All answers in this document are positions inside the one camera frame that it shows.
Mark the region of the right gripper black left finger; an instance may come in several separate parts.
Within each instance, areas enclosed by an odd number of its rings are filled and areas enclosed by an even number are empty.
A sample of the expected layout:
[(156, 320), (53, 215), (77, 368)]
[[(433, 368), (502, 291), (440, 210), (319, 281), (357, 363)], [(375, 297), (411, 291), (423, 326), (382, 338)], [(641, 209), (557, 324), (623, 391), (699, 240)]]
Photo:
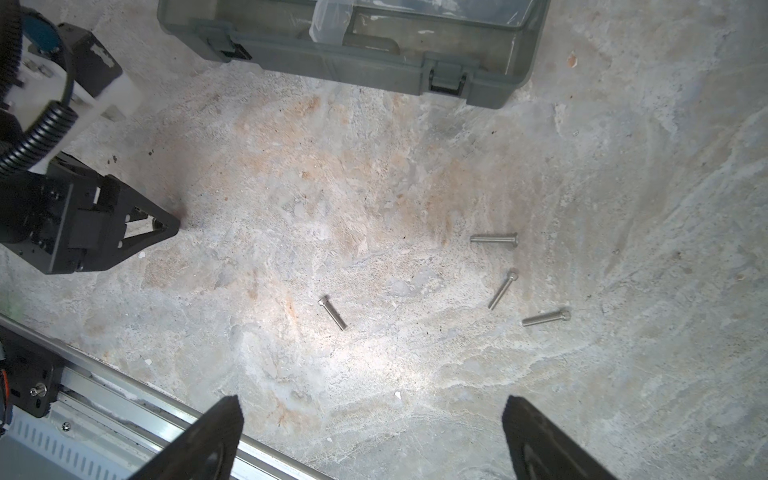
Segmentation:
[(229, 479), (243, 426), (238, 397), (226, 396), (130, 479)]

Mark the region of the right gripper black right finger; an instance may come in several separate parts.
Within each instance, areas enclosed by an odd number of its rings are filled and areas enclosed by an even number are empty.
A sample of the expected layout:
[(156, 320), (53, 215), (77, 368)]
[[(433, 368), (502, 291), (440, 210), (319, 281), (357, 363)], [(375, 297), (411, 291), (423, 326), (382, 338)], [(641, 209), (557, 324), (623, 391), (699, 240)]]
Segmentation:
[(517, 479), (617, 479), (523, 397), (507, 399), (502, 427)]

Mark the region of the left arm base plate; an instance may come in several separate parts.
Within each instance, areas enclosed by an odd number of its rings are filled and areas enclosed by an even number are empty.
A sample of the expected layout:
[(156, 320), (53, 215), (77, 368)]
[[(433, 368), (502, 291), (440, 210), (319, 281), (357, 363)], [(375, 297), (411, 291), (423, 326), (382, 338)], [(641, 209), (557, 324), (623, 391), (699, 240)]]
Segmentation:
[(9, 329), (1, 328), (10, 400), (35, 418), (43, 418), (57, 400), (64, 360)]

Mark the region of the green plastic organizer box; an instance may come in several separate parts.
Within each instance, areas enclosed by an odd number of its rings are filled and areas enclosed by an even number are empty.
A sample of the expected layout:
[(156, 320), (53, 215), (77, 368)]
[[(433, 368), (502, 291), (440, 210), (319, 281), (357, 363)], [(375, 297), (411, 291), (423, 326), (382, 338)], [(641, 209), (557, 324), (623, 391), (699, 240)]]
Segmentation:
[(206, 60), (499, 109), (530, 78), (547, 1), (162, 1)]

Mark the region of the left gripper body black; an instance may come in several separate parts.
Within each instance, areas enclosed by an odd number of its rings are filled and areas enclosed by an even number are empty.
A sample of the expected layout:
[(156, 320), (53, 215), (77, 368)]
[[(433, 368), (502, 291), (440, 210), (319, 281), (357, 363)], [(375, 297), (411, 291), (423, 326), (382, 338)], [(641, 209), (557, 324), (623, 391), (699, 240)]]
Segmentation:
[(1, 182), (1, 245), (48, 275), (120, 263), (120, 181), (60, 153)]

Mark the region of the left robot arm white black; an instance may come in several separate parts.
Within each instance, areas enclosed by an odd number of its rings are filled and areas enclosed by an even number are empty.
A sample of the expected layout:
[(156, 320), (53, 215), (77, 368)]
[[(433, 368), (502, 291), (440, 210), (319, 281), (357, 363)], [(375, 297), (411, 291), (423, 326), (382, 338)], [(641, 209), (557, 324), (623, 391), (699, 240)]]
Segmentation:
[(175, 236), (180, 221), (65, 146), (141, 93), (95, 35), (1, 4), (1, 244), (44, 274), (109, 270)]

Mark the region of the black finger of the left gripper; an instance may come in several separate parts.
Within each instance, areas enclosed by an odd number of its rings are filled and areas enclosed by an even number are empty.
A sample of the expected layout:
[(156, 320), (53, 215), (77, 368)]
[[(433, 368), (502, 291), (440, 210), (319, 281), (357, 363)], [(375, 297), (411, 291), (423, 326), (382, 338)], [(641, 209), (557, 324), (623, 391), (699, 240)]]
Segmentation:
[(119, 264), (175, 236), (180, 220), (112, 175), (104, 180), (109, 210), (104, 227), (104, 263)]

